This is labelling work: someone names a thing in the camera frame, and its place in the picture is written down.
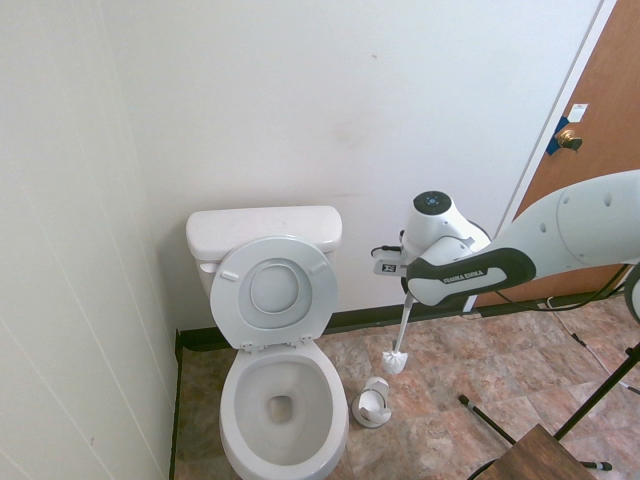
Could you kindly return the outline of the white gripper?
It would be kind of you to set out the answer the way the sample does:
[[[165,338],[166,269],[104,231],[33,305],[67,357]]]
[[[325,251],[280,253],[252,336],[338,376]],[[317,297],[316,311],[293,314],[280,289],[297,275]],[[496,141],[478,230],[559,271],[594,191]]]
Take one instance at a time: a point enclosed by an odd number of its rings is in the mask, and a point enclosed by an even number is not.
[[[414,256],[403,248],[375,248],[371,251],[375,260],[374,273],[387,276],[405,276]]]

